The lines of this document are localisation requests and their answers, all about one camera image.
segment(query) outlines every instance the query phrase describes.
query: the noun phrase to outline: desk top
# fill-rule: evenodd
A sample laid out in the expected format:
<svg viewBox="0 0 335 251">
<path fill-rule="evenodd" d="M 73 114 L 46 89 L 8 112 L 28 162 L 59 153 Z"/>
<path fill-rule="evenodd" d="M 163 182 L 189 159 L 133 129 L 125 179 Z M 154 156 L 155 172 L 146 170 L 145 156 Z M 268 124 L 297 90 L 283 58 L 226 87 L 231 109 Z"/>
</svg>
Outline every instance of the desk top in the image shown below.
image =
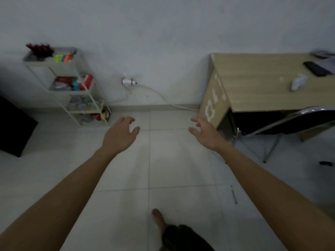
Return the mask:
<svg viewBox="0 0 335 251">
<path fill-rule="evenodd" d="M 295 110 L 335 105 L 335 75 L 316 77 L 303 62 L 309 54 L 211 54 L 234 112 Z M 291 92 L 291 81 L 308 76 Z"/>
</svg>

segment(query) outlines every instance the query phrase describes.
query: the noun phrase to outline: forearm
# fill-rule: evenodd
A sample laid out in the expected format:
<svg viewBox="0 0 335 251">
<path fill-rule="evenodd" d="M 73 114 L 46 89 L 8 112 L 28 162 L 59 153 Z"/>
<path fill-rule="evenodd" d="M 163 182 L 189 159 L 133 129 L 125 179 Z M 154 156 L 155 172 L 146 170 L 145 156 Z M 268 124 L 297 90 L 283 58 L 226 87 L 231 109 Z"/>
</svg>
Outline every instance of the forearm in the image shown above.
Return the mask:
<svg viewBox="0 0 335 251">
<path fill-rule="evenodd" d="M 288 250 L 335 250 L 335 223 L 323 211 L 227 142 L 217 152 Z"/>
<path fill-rule="evenodd" d="M 114 156 L 95 152 L 0 235 L 0 250 L 59 250 Z"/>
</svg>

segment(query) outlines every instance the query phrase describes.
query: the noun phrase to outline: black chair backrest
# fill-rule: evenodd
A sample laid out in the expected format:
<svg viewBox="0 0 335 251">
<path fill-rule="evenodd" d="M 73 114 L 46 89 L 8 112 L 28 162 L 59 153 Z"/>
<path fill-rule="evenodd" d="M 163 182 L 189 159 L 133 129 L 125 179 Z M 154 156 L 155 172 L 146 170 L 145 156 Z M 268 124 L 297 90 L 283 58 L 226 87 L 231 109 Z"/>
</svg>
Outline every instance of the black chair backrest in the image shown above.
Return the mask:
<svg viewBox="0 0 335 251">
<path fill-rule="evenodd" d="M 332 121 L 335 121 L 335 108 L 310 107 L 289 114 L 284 119 L 278 121 L 277 125 L 261 131 L 260 134 L 293 134 Z"/>
</svg>

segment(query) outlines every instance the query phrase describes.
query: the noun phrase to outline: hand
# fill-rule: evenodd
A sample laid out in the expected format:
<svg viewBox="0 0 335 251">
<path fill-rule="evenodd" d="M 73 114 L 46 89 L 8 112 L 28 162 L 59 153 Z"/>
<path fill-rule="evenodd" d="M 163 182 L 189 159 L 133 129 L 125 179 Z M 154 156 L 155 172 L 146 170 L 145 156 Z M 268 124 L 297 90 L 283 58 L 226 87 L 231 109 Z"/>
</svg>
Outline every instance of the hand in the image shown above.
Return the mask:
<svg viewBox="0 0 335 251">
<path fill-rule="evenodd" d="M 220 133 L 208 121 L 200 117 L 192 118 L 191 121 L 197 122 L 197 127 L 200 127 L 201 131 L 199 132 L 195 128 L 191 127 L 189 127 L 189 131 L 197 138 L 199 143 L 206 148 L 218 151 L 220 145 L 226 142 Z"/>
<path fill-rule="evenodd" d="M 101 151 L 110 156 L 116 156 L 126 150 L 135 141 L 140 127 L 134 128 L 132 133 L 129 132 L 129 125 L 135 121 L 128 116 L 119 118 L 105 134 Z"/>
</svg>

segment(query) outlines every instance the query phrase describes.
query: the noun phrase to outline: person's left hand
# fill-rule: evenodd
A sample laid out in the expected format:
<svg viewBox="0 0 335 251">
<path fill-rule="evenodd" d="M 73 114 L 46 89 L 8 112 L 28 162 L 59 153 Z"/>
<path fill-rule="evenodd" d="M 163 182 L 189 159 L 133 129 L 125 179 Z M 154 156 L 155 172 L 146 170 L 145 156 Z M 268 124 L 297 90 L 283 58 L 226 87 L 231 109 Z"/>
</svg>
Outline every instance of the person's left hand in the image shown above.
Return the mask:
<svg viewBox="0 0 335 251">
<path fill-rule="evenodd" d="M 134 128 L 132 133 L 129 132 L 129 125 L 135 121 L 134 118 L 127 116 L 119 118 L 103 138 L 101 151 L 110 156 L 116 156 L 123 152 L 135 141 L 140 127 Z"/>
</svg>

